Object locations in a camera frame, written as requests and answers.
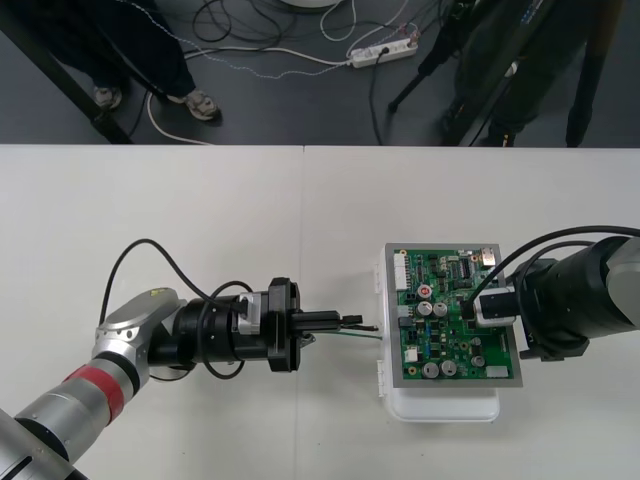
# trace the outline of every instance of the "black cable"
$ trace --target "black cable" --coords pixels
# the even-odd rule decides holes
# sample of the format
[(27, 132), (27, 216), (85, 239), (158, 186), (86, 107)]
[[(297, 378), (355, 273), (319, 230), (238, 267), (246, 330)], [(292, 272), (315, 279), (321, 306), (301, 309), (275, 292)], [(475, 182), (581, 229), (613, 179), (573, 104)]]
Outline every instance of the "black cable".
[(278, 31), (278, 35), (276, 36), (275, 40), (273, 40), (273, 42), (265, 48), (269, 48), (269, 47), (275, 47), (276, 45), (278, 45), (281, 41), (282, 41), (282, 28), (280, 27), (280, 24), (274, 20), (273, 18), (271, 18), (269, 15), (267, 15), (266, 13), (264, 13), (262, 10), (260, 10), (258, 8), (258, 6), (256, 5), (256, 2), (254, 0), (249, 0), (249, 3), (251, 4), (251, 8), (253, 8), (253, 10), (262, 18), (264, 18), (265, 20), (267, 20), (269, 23), (271, 23), (271, 25), (273, 25), (274, 27), (276, 27), (276, 30)]
[(362, 330), (364, 332), (377, 332), (380, 330), (375, 325), (344, 325), (342, 330)]
[(223, 310), (230, 310), (230, 309), (234, 310), (233, 306), (216, 302), (214, 297), (210, 297), (209, 295), (204, 293), (202, 290), (200, 290), (191, 280), (189, 280), (189, 278), (182, 272), (182, 270), (180, 270), (180, 267), (178, 266), (178, 264), (175, 262), (175, 260), (173, 260), (173, 258), (171, 258), (171, 255), (169, 255), (169, 252), (167, 252), (162, 247), (162, 245), (160, 245), (155, 240), (151, 240), (149, 238), (141, 238), (140, 240), (136, 240), (135, 242), (133, 242), (131, 245), (129, 245), (127, 248), (124, 249), (124, 251), (118, 257), (118, 260), (116, 260), (116, 263), (113, 265), (113, 268), (111, 269), (111, 273), (109, 274), (109, 279), (107, 280), (107, 286), (104, 290), (104, 297), (102, 299), (102, 308), (100, 309), (100, 319), (98, 321), (98, 325), (102, 325), (104, 323), (105, 317), (107, 316), (107, 306), (109, 304), (109, 297), (111, 296), (111, 288), (113, 287), (113, 281), (116, 277), (116, 273), (118, 272), (118, 267), (120, 267), (120, 264), (122, 263), (124, 258), (127, 256), (127, 254), (131, 250), (133, 250), (138, 245), (143, 245), (143, 244), (151, 245), (156, 250), (158, 250), (158, 252), (160, 252), (160, 254), (164, 257), (167, 263), (171, 266), (171, 268), (176, 273), (176, 275), (178, 275), (180, 280), (182, 280), (184, 284), (187, 287), (189, 287), (193, 293), (198, 295), (203, 300), (209, 302), (212, 306), (216, 308), (220, 308)]
[[(264, 42), (269, 42), (268, 45), (262, 47), (262, 48), (269, 48), (269, 47), (274, 47), (276, 45), (278, 45), (283, 37), (285, 36), (285, 34), (288, 34), (294, 27), (296, 21), (297, 21), (297, 17), (295, 15), (291, 16), (291, 21), (289, 22), (289, 24), (286, 27), (282, 27), (275, 19), (273, 19), (272, 17), (268, 16), (267, 14), (265, 14), (262, 10), (260, 10), (257, 5), (255, 4), (254, 0), (248, 0), (251, 8), (262, 18), (264, 18), (265, 20), (267, 20), (269, 23), (271, 23), (277, 33), (276, 34), (269, 34), (266, 32), (261, 32), (260, 30), (257, 30), (256, 28), (254, 28), (253, 26), (249, 25), (248, 23), (244, 22), (241, 18), (235, 17), (233, 15), (231, 15), (229, 13), (229, 11), (227, 10), (225, 4), (224, 4), (224, 0), (209, 0), (209, 1), (205, 1), (203, 0), (203, 2), (205, 2), (203, 4), (203, 6), (201, 7), (201, 9), (198, 10), (198, 12), (196, 13), (196, 15), (193, 17), (192, 22), (191, 22), (191, 28), (193, 31), (193, 34), (196, 36), (196, 38), (198, 38), (199, 40), (203, 41), (203, 42), (207, 42), (207, 43), (215, 43), (215, 42), (219, 42), (221, 40), (223, 40), (226, 37), (231, 37), (231, 38), (235, 38), (237, 40), (241, 40), (247, 43), (264, 43)], [(228, 26), (227, 25), (222, 25), (220, 23), (220, 21), (215, 17), (214, 13), (210, 8), (210, 5), (215, 3), (215, 2), (219, 2), (220, 3), (220, 7), (223, 11), (224, 16), (226, 17), (226, 20), (228, 22)], [(204, 11), (204, 8), (206, 8), (209, 12), (209, 17), (211, 19), (211, 22), (206, 22), (209, 24), (213, 24), (215, 26), (217, 26), (220, 29), (225, 29), (225, 33), (223, 34), (223, 36), (219, 37), (219, 38), (215, 38), (215, 39), (207, 39), (202, 37), (197, 29), (196, 29), (196, 25), (199, 23), (204, 23), (204, 22), (200, 22), (199, 21), (199, 17), (200, 14)], [(262, 38), (252, 38), (252, 37), (246, 37), (243, 35), (238, 35), (237, 33), (234, 32), (234, 30), (237, 31), (236, 28), (233, 27), (232, 25), (232, 19), (235, 20), (237, 23), (244, 25), (246, 27), (248, 27), (249, 29), (253, 30), (255, 33), (259, 34), (262, 36)]]
[(178, 377), (178, 378), (160, 378), (160, 377), (156, 377), (155, 375), (149, 375), (149, 378), (153, 378), (154, 380), (157, 380), (159, 382), (177, 382), (178, 380), (182, 380), (183, 378), (187, 378), (187, 376), (191, 372), (193, 372), (193, 370), (187, 371), (187, 373), (185, 375), (183, 375), (182, 377)]
[(378, 58), (376, 58), (376, 63), (373, 65), (373, 70), (371, 72), (371, 85), (369, 86), (369, 112), (371, 113), (371, 123), (373, 124), (373, 133), (376, 136), (376, 141), (378, 145), (382, 146), (382, 136), (380, 135), (380, 127), (378, 126), (378, 118), (376, 117), (376, 109), (373, 104), (373, 93), (376, 86), (376, 73), (378, 71), (378, 65), (380, 64), (380, 59), (386, 53), (389, 53), (389, 49), (387, 47), (383, 48)]
[[(227, 9), (224, 6), (224, 0), (202, 0), (204, 3), (202, 4), (202, 6), (196, 11), (196, 14), (193, 16), (193, 19), (191, 20), (191, 30), (193, 31), (193, 34), (196, 36), (196, 38), (198, 40), (200, 40), (201, 42), (207, 42), (207, 43), (215, 43), (215, 42), (220, 42), (222, 40), (224, 40), (225, 38), (227, 38), (230, 34), (231, 34), (231, 29), (233, 28), (232, 24), (231, 24), (231, 17), (229, 16)], [(213, 11), (211, 10), (211, 4), (219, 2), (220, 3), (220, 8), (222, 9), (222, 12), (226, 15), (227, 17), (227, 21), (228, 21), (228, 26), (226, 31), (219, 37), (217, 38), (205, 38), (203, 36), (201, 36), (198, 33), (198, 30), (196, 29), (196, 25), (197, 25), (197, 20), (198, 17), (200, 16), (200, 14), (202, 12), (206, 10), (208, 10), (209, 15), (211, 16), (211, 21), (218, 27), (220, 27), (220, 24), (216, 21), (215, 16), (213, 15)]]
[[(232, 280), (230, 282), (223, 283), (222, 285), (220, 285), (211, 294), (210, 298), (215, 299), (218, 295), (220, 295), (220, 293), (223, 290), (226, 290), (229, 287), (242, 287), (247, 292), (253, 292), (253, 290), (251, 290), (251, 287), (249, 285), (247, 285), (246, 283), (240, 282), (238, 280)], [(206, 301), (204, 303), (204, 305), (202, 306), (202, 310), (200, 310), (200, 315), (198, 315), (198, 320), (196, 322), (196, 342), (197, 342), (198, 352), (200, 353), (200, 358), (202, 359), (202, 363), (204, 364), (205, 368), (209, 371), (209, 373), (211, 375), (213, 375), (216, 378), (219, 378), (220, 380), (231, 380), (232, 378), (238, 376), (238, 374), (244, 368), (244, 360), (242, 360), (240, 362), (240, 365), (238, 365), (238, 368), (234, 372), (232, 372), (232, 373), (230, 373), (228, 375), (225, 375), (223, 373), (218, 372), (215, 368), (213, 368), (213, 366), (209, 362), (209, 359), (207, 358), (207, 353), (205, 352), (205, 349), (204, 349), (204, 337), (203, 337), (203, 335), (204, 335), (204, 317), (205, 317), (205, 315), (207, 314), (207, 311), (209, 310), (209, 308), (212, 305), (213, 305), (212, 302)]]
[(138, 129), (138, 125), (140, 124), (140, 119), (142, 119), (142, 112), (144, 111), (144, 104), (147, 101), (147, 95), (149, 95), (149, 90), (145, 90), (144, 95), (142, 96), (142, 102), (140, 102), (140, 108), (138, 109), (138, 115), (136, 116), (136, 121), (133, 122), (133, 126), (129, 133), (127, 133), (128, 137), (132, 137), (136, 130)]
[(524, 286), (524, 280), (525, 280), (525, 277), (527, 276), (527, 273), (529, 273), (531, 266), (544, 254), (552, 250), (558, 250), (560, 248), (589, 247), (593, 244), (594, 242), (589, 242), (586, 240), (570, 240), (567, 242), (554, 243), (553, 245), (549, 245), (543, 248), (534, 256), (532, 256), (527, 261), (527, 263), (524, 264), (524, 266), (522, 267), (522, 270), (518, 273), (518, 278), (516, 280), (516, 284), (514, 287), (516, 291), (516, 301), (518, 302), (518, 310), (520, 310), (520, 318), (522, 320), (522, 323), (525, 325), (525, 327), (527, 328), (527, 331), (531, 333), (531, 335), (533, 336), (534, 340), (536, 340), (537, 343), (539, 343), (540, 345), (546, 346), (558, 353), (563, 353), (563, 352), (568, 353), (571, 351), (576, 351), (581, 348), (584, 348), (584, 343), (587, 339), (581, 338), (580, 340), (577, 340), (576, 342), (573, 342), (573, 343), (570, 343), (570, 342), (557, 343), (557, 342), (554, 342), (553, 340), (545, 338), (544, 336), (541, 336), (538, 329), (535, 327), (535, 325), (533, 325), (529, 321), (529, 316), (527, 315), (527, 312), (522, 305), (522, 289)]
[(546, 235), (542, 235), (541, 237), (535, 238), (530, 242), (524, 244), (522, 247), (518, 248), (515, 252), (505, 258), (502, 262), (500, 262), (496, 267), (489, 273), (486, 278), (478, 285), (478, 287), (473, 291), (471, 296), (466, 300), (463, 305), (463, 309), (470, 309), (473, 306), (473, 302), (480, 292), (482, 292), (487, 286), (493, 281), (494, 278), (498, 276), (500, 272), (502, 272), (507, 266), (513, 263), (520, 255), (528, 252), (532, 248), (537, 247), (543, 243), (546, 243), (550, 240), (555, 240), (556, 238), (568, 237), (570, 235), (581, 235), (585, 233), (610, 233), (613, 235), (627, 235), (630, 237), (640, 237), (640, 229), (630, 228), (630, 227), (619, 227), (615, 225), (586, 225), (582, 227), (573, 227), (573, 228), (565, 228), (563, 230), (557, 230), (555, 232), (547, 233)]

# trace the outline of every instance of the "gray floor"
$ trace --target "gray floor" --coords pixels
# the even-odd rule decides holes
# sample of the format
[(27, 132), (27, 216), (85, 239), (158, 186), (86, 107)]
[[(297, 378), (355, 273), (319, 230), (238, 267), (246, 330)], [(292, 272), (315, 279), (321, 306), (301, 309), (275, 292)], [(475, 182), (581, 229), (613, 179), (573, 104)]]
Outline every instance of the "gray floor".
[[(402, 19), (424, 6), (427, 0), (411, 0)], [(397, 11), (402, 0), (356, 0), (359, 20), (384, 22)], [(169, 12), (193, 12), (201, 0), (160, 0), (161, 9)], [(256, 27), (269, 29), (269, 24), (248, 8), (246, 1), (227, 2), (231, 13)], [(281, 18), (287, 15), (270, 14)], [(169, 22), (177, 35), (193, 40), (191, 15), (172, 17)], [(350, 9), (342, 6), (332, 14), (328, 26), (350, 22)], [(319, 15), (300, 15), (296, 34), (318, 32)], [(615, 43), (594, 105), (594, 118), (585, 139), (585, 147), (640, 147), (640, 95), (634, 86), (640, 75), (640, 5), (629, 0), (623, 13)], [(203, 33), (210, 29), (202, 25)], [(357, 38), (372, 27), (358, 27)], [(208, 30), (215, 35), (217, 30)], [(431, 78), (425, 80), (401, 107), (393, 121), (385, 119), (385, 106), (415, 74), (420, 60), (431, 48), (437, 30), (421, 39), (420, 51), (412, 59), (382, 65), (378, 72), (376, 93), (383, 136), (389, 145), (437, 145), (436, 121), (453, 94), (455, 61), (450, 60)], [(384, 36), (370, 37), (371, 43)], [(314, 34), (305, 40), (287, 41), (281, 46), (309, 55), (342, 60), (351, 42), (332, 43)], [(251, 46), (227, 39), (225, 45)], [(1, 143), (105, 143), (88, 121), (49, 81), (11, 44), (0, 35), (0, 142)], [(286, 70), (317, 72), (322, 66), (289, 55), (219, 54), (234, 65), (247, 66), (263, 74)], [(373, 145), (367, 93), (371, 69), (342, 67), (318, 77), (288, 76), (282, 80), (263, 80), (246, 71), (236, 71), (204, 58), (190, 62), (199, 87), (212, 93), (224, 111), (219, 126), (193, 120), (183, 107), (154, 105), (157, 121), (179, 136), (216, 144), (277, 145)], [(562, 147), (567, 110), (580, 73), (580, 59), (554, 86), (545, 100), (540, 117), (518, 138), (518, 146)], [(90, 88), (84, 75), (74, 77)], [(116, 113), (116, 119), (128, 130), (133, 124), (143, 91), (133, 85), (129, 98)], [(136, 143), (175, 143), (161, 136), (146, 114), (134, 136)]]

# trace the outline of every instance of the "tripod leg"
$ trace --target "tripod leg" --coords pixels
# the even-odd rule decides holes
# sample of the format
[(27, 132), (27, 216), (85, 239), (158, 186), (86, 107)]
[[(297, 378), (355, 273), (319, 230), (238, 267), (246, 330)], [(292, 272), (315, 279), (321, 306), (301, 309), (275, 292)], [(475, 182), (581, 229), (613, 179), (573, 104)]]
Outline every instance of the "tripod leg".
[(418, 73), (409, 85), (404, 87), (404, 89), (400, 92), (400, 94), (387, 106), (391, 113), (396, 113), (398, 111), (398, 106), (402, 103), (402, 101), (409, 96), (411, 92), (415, 90), (415, 88), (420, 85), (420, 82), (424, 80), (427, 75), (423, 75), (422, 73)]
[(580, 146), (589, 128), (593, 113), (593, 101), (598, 91), (604, 62), (613, 41), (623, 4), (623, 0), (602, 2), (596, 16), (596, 23), (587, 43), (587, 52), (582, 64), (576, 98), (567, 122), (565, 140), (569, 148)]
[(491, 98), (498, 87), (505, 72), (511, 66), (514, 59), (518, 58), (531, 38), (536, 34), (547, 15), (551, 12), (558, 0), (545, 0), (538, 5), (537, 10), (530, 9), (529, 2), (522, 2), (517, 8), (521, 9), (518, 15), (520, 22), (514, 25), (509, 32), (509, 39), (504, 48), (500, 49), (491, 65), (487, 67), (477, 86), (462, 97), (462, 107), (445, 134), (443, 146), (457, 146), (465, 137), (469, 128), (482, 111), (486, 101)]
[(0, 30), (78, 107), (91, 121), (93, 127), (110, 143), (133, 143), (111, 115), (103, 112), (49, 52), (33, 38), (4, 1), (0, 1)]

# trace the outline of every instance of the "capacitor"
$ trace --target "capacitor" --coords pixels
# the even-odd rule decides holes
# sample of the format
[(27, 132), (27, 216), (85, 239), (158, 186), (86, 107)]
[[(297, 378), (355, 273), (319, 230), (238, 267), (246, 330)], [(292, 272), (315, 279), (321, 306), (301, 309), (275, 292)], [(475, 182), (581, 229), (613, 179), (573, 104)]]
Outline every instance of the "capacitor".
[(425, 363), (422, 367), (422, 376), (424, 378), (437, 378), (438, 375), (440, 375), (440, 369), (435, 363)]
[(438, 302), (433, 305), (433, 314), (436, 317), (444, 317), (448, 311), (449, 309), (447, 308), (447, 305), (445, 303)]
[(433, 293), (433, 289), (429, 285), (425, 285), (424, 283), (418, 287), (417, 294), (420, 298), (425, 300), (431, 298), (431, 294)]
[(451, 360), (445, 360), (440, 364), (440, 371), (447, 377), (453, 377), (458, 371), (458, 366)]
[(485, 363), (486, 362), (484, 361), (484, 357), (481, 357), (479, 355), (471, 359), (471, 365), (473, 365), (474, 367), (484, 367)]
[(433, 312), (433, 307), (429, 302), (420, 302), (416, 307), (416, 312), (418, 312), (418, 315), (421, 317), (428, 317), (431, 315), (431, 312)]

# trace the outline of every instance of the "cable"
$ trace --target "cable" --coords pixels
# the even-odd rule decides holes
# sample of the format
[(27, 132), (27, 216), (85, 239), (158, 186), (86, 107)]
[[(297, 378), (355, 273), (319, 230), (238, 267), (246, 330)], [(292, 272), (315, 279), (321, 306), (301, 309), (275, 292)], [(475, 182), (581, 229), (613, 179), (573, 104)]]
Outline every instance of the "cable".
[[(209, 298), (215, 299), (218, 295), (220, 295), (220, 293), (222, 293), (224, 290), (226, 290), (229, 287), (241, 287), (241, 288), (244, 288), (247, 292), (253, 292), (253, 290), (251, 290), (251, 287), (246, 283), (238, 280), (232, 280), (230, 282), (223, 283), (218, 288), (216, 288), (216, 290), (211, 294)], [(216, 378), (219, 378), (220, 380), (231, 380), (232, 378), (237, 377), (238, 374), (244, 368), (244, 360), (240, 361), (240, 365), (238, 365), (238, 368), (235, 371), (227, 375), (227, 374), (220, 373), (215, 368), (213, 368), (204, 350), (204, 337), (203, 337), (204, 317), (207, 314), (207, 310), (209, 310), (211, 306), (215, 307), (215, 304), (213, 302), (210, 302), (209, 300), (205, 301), (204, 305), (202, 306), (202, 310), (200, 310), (200, 315), (198, 315), (198, 320), (196, 322), (196, 343), (197, 343), (198, 352), (200, 352), (200, 358), (202, 360), (203, 365), (211, 375), (213, 375)]]
[(376, 325), (344, 325), (343, 330), (360, 330), (363, 332), (377, 332), (380, 330)]
[(149, 97), (147, 98), (147, 114), (149, 115), (149, 120), (151, 120), (151, 124), (154, 126), (154, 128), (158, 132), (160, 132), (161, 135), (164, 135), (165, 137), (171, 138), (173, 140), (177, 140), (179, 142), (191, 143), (193, 145), (213, 145), (213, 143), (201, 142), (200, 140), (192, 140), (190, 138), (178, 137), (177, 135), (172, 135), (168, 132), (165, 132), (162, 128), (160, 128), (160, 125), (158, 125), (158, 123), (156, 122), (156, 119), (153, 117), (153, 113), (151, 113), (152, 99), (153, 99), (153, 94), (150, 93)]
[(380, 135), (380, 127), (378, 126), (378, 118), (376, 117), (376, 109), (373, 104), (373, 93), (376, 86), (376, 73), (378, 71), (378, 65), (380, 64), (380, 59), (385, 53), (389, 53), (388, 48), (383, 48), (378, 58), (376, 58), (376, 63), (373, 65), (373, 71), (371, 72), (371, 85), (369, 86), (369, 112), (371, 113), (371, 123), (373, 124), (373, 133), (376, 136), (376, 141), (378, 145), (382, 146), (382, 136)]
[(361, 337), (361, 338), (375, 338), (376, 340), (382, 340), (382, 337), (378, 335), (365, 335), (364, 333), (351, 333), (351, 332), (316, 332), (326, 335), (344, 335), (347, 337)]
[(162, 245), (160, 245), (155, 240), (151, 240), (149, 238), (141, 238), (140, 240), (136, 240), (135, 242), (133, 242), (131, 245), (129, 245), (127, 248), (124, 249), (124, 251), (118, 257), (118, 260), (116, 260), (116, 263), (113, 265), (113, 268), (111, 269), (111, 273), (109, 274), (109, 279), (107, 280), (107, 286), (106, 286), (106, 288), (104, 290), (104, 297), (102, 299), (102, 308), (100, 309), (100, 319), (98, 321), (98, 325), (102, 325), (104, 323), (104, 320), (105, 320), (106, 316), (107, 316), (107, 306), (109, 304), (109, 297), (111, 296), (111, 288), (113, 287), (113, 281), (114, 281), (114, 279), (116, 277), (116, 273), (118, 272), (118, 267), (120, 267), (120, 264), (122, 263), (124, 258), (127, 256), (127, 254), (131, 250), (133, 250), (138, 245), (143, 245), (143, 244), (151, 245), (158, 252), (160, 252), (160, 254), (164, 257), (164, 259), (167, 261), (167, 263), (171, 266), (171, 268), (176, 273), (176, 275), (178, 275), (180, 280), (182, 280), (184, 282), (184, 284), (187, 287), (189, 287), (189, 289), (191, 289), (191, 291), (193, 293), (198, 295), (203, 300), (209, 302), (212, 306), (214, 306), (216, 308), (220, 308), (220, 309), (223, 309), (223, 310), (235, 310), (235, 308), (233, 306), (230, 306), (230, 305), (225, 304), (225, 303), (216, 302), (215, 301), (215, 296), (209, 296), (206, 293), (204, 293), (202, 290), (200, 290), (191, 280), (189, 280), (189, 278), (180, 269), (180, 267), (175, 262), (175, 260), (171, 257), (171, 255), (169, 255), (169, 252), (167, 252), (164, 249), (164, 247), (162, 247)]
[(136, 121), (133, 122), (133, 126), (129, 133), (127, 133), (128, 137), (132, 137), (136, 130), (138, 129), (138, 125), (140, 124), (140, 119), (142, 118), (142, 112), (144, 111), (144, 104), (147, 101), (147, 95), (149, 95), (149, 91), (145, 90), (144, 95), (142, 96), (142, 101), (140, 102), (140, 108), (138, 109), (138, 115), (136, 116)]
[(185, 373), (183, 376), (178, 377), (178, 378), (160, 378), (160, 377), (156, 377), (155, 375), (149, 375), (149, 378), (153, 378), (154, 380), (157, 380), (158, 382), (177, 382), (178, 380), (182, 380), (183, 378), (187, 378), (187, 376), (193, 372), (193, 369), (191, 370), (187, 370), (187, 373)]
[(353, 50), (353, 47), (355, 47), (357, 44), (359, 44), (362, 40), (364, 40), (367, 37), (370, 37), (371, 35), (373, 35), (374, 33), (379, 32), (380, 30), (382, 30), (385, 26), (392, 24), (393, 22), (396, 21), (396, 19), (402, 14), (402, 12), (404, 12), (404, 9), (407, 8), (407, 5), (409, 4), (409, 0), (404, 0), (404, 3), (402, 4), (402, 6), (400, 7), (400, 9), (396, 12), (396, 14), (391, 17), (389, 20), (387, 20), (384, 24), (384, 26), (382, 27), (377, 27), (374, 28), (373, 30), (371, 30), (370, 32), (365, 33), (364, 35), (362, 35), (361, 37), (359, 37), (355, 42), (353, 42), (351, 44), (351, 46), (347, 49), (347, 58), (350, 58), (351, 55), (351, 50)]
[[(238, 67), (237, 65), (234, 65), (234, 64), (232, 64), (230, 62), (227, 62), (224, 59), (215, 58), (215, 57), (210, 56), (197, 43), (192, 42), (191, 40), (187, 40), (185, 38), (178, 37), (178, 36), (174, 35), (173, 33), (171, 33), (169, 30), (167, 30), (164, 26), (160, 25), (158, 22), (155, 21), (155, 19), (151, 16), (151, 14), (149, 12), (147, 12), (147, 10), (142, 8), (140, 5), (138, 5), (136, 3), (133, 3), (133, 2), (129, 2), (127, 0), (115, 0), (115, 1), (116, 2), (121, 2), (121, 3), (124, 3), (126, 5), (130, 5), (132, 7), (137, 8), (138, 10), (143, 12), (149, 18), (151, 23), (153, 23), (156, 27), (160, 28), (164, 33), (166, 33), (171, 38), (173, 38), (173, 39), (175, 39), (175, 40), (177, 40), (179, 42), (186, 43), (188, 45), (191, 45), (191, 46), (195, 47), (196, 50), (198, 50), (198, 52), (200, 52), (200, 54), (203, 55), (208, 60), (210, 60), (212, 62), (224, 63), (225, 65), (227, 65), (229, 68), (232, 68), (233, 70), (247, 71), (247, 72), (251, 73), (252, 75), (254, 75), (256, 77), (262, 78), (262, 79), (265, 79), (265, 80), (280, 80), (281, 78), (283, 78), (283, 77), (285, 77), (287, 75), (303, 75), (303, 76), (307, 76), (307, 77), (317, 77), (318, 75), (323, 75), (323, 74), (325, 74), (327, 72), (330, 72), (331, 70), (335, 70), (336, 68), (339, 68), (339, 67), (347, 64), (347, 62), (340, 63), (340, 64), (337, 64), (337, 65), (333, 65), (333, 66), (331, 66), (329, 68), (325, 68), (324, 70), (320, 70), (319, 72), (302, 72), (302, 71), (299, 71), (299, 70), (288, 70), (288, 71), (283, 72), (283, 73), (281, 73), (279, 75), (262, 75), (262, 74), (256, 72), (255, 70), (253, 70), (252, 68), (249, 68), (249, 67)], [(149, 103), (147, 103), (147, 110), (150, 111)], [(168, 134), (166, 132), (164, 132), (163, 135), (168, 136), (169, 138), (174, 138), (174, 139), (179, 140), (179, 141), (187, 141), (188, 143), (196, 143), (195, 140), (188, 140), (188, 139), (183, 139), (183, 138), (180, 138), (180, 137), (176, 138), (176, 137), (170, 136), (170, 134)], [(197, 144), (198, 145), (203, 145), (203, 144), (204, 145), (208, 145), (208, 144), (206, 144), (204, 142), (197, 142)]]
[(327, 18), (327, 15), (329, 15), (336, 8), (338, 8), (338, 6), (342, 5), (343, 1), (344, 0), (339, 0), (334, 6), (332, 6), (329, 10), (327, 10), (324, 13), (324, 15), (322, 15), (322, 18), (320, 18), (320, 31), (322, 32), (322, 35), (324, 36), (324, 38), (326, 38), (330, 42), (343, 42), (344, 40), (349, 38), (351, 35), (353, 35), (353, 32), (356, 29), (356, 22), (358, 21), (358, 18), (356, 16), (356, 0), (351, 0), (351, 12), (353, 13), (353, 23), (351, 24), (351, 29), (346, 35), (338, 38), (331, 37), (327, 35), (327, 32), (324, 29), (324, 20)]
[(288, 53), (290, 55), (295, 55), (296, 57), (300, 57), (300, 58), (304, 58), (305, 60), (310, 60), (312, 62), (316, 62), (316, 63), (321, 63), (323, 65), (332, 65), (332, 66), (342, 66), (342, 65), (348, 65), (350, 62), (344, 61), (344, 62), (334, 62), (331, 60), (323, 60), (321, 58), (316, 58), (316, 57), (312, 57), (310, 55), (306, 55), (304, 53), (301, 52), (296, 52), (295, 50), (289, 50), (288, 48), (280, 48), (280, 47), (275, 47), (275, 48), (252, 48), (252, 47), (217, 47), (215, 49), (211, 49), (211, 50), (204, 50), (204, 52), (193, 52), (193, 53), (188, 53), (187, 55), (185, 55), (185, 59), (186, 60), (191, 60), (192, 58), (196, 58), (196, 57), (200, 57), (205, 55), (205, 53), (215, 53), (218, 51), (234, 51), (234, 52), (281, 52), (281, 53)]
[(500, 264), (498, 264), (492, 271), (489, 273), (486, 278), (478, 285), (478, 287), (473, 291), (471, 296), (464, 303), (463, 309), (470, 309), (473, 306), (473, 302), (480, 292), (482, 292), (487, 286), (493, 281), (494, 278), (498, 276), (500, 272), (502, 272), (507, 266), (513, 263), (520, 255), (528, 252), (532, 248), (537, 247), (545, 242), (550, 240), (555, 240), (556, 238), (568, 237), (570, 235), (581, 235), (585, 233), (610, 233), (614, 235), (628, 235), (630, 237), (640, 237), (640, 229), (630, 228), (630, 227), (619, 227), (615, 225), (586, 225), (582, 227), (573, 227), (573, 228), (565, 228), (563, 230), (557, 230), (555, 232), (547, 233), (546, 235), (542, 235), (541, 237), (535, 238), (530, 242), (524, 244), (522, 247), (518, 248), (515, 252), (505, 258)]
[(558, 250), (560, 248), (565, 248), (565, 247), (589, 247), (591, 245), (593, 245), (594, 242), (589, 242), (586, 240), (571, 240), (571, 241), (567, 241), (567, 242), (560, 242), (560, 243), (555, 243), (553, 245), (549, 245), (545, 248), (543, 248), (542, 250), (540, 250), (538, 253), (536, 253), (534, 256), (532, 256), (527, 263), (524, 264), (524, 266), (522, 267), (522, 270), (518, 273), (518, 278), (516, 280), (516, 284), (515, 284), (515, 291), (516, 291), (516, 301), (518, 302), (518, 310), (520, 310), (520, 318), (522, 320), (522, 323), (525, 325), (525, 327), (527, 328), (528, 332), (531, 333), (531, 335), (533, 336), (533, 338), (536, 340), (536, 342), (540, 343), (543, 346), (549, 347), (552, 350), (555, 350), (558, 353), (562, 353), (562, 352), (571, 352), (574, 350), (578, 350), (580, 348), (584, 347), (584, 343), (587, 340), (586, 338), (582, 338), (576, 342), (570, 343), (570, 342), (564, 342), (563, 344), (557, 343), (553, 340), (544, 338), (543, 336), (541, 336), (538, 332), (538, 329), (531, 323), (529, 322), (529, 318), (527, 315), (526, 310), (523, 308), (522, 306), (522, 289), (524, 286), (524, 280), (525, 277), (527, 276), (527, 273), (529, 273), (529, 270), (531, 269), (531, 266), (540, 258), (542, 257), (544, 254), (552, 251), (552, 250)]
[[(202, 6), (196, 11), (196, 14), (193, 16), (193, 20), (191, 21), (191, 30), (193, 31), (193, 34), (201, 42), (215, 43), (215, 42), (220, 42), (221, 40), (224, 40), (231, 34), (231, 29), (233, 28), (231, 25), (231, 17), (229, 16), (229, 13), (227, 12), (227, 9), (224, 6), (224, 0), (208, 0), (208, 1), (202, 0), (202, 2), (203, 2)], [(219, 27), (220, 25), (217, 23), (215, 17), (213, 16), (213, 11), (211, 10), (211, 4), (216, 2), (220, 3), (220, 8), (222, 8), (223, 13), (227, 16), (227, 21), (229, 22), (229, 25), (227, 26), (227, 30), (219, 37), (205, 38), (201, 36), (198, 33), (198, 30), (196, 29), (197, 20), (200, 14), (204, 12), (204, 10), (206, 9), (209, 12), (209, 16), (211, 18), (212, 23), (214, 23), (216, 26)]]

